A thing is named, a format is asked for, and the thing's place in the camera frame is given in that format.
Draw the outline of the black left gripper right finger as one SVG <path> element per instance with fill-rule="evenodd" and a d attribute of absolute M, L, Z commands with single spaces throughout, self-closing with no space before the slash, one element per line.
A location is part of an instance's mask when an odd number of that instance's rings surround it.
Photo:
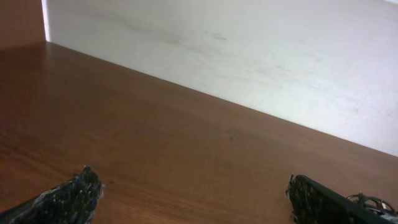
<path fill-rule="evenodd" d="M 397 224 L 397 210 L 385 200 L 358 194 L 344 197 L 305 175 L 291 175 L 286 196 L 295 223 Z"/>

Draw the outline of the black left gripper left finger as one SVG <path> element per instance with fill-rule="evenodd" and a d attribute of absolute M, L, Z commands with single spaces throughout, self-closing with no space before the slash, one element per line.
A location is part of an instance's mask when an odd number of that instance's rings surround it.
<path fill-rule="evenodd" d="M 103 196 L 103 184 L 90 166 L 80 174 L 1 213 L 8 224 L 89 224 Z"/>

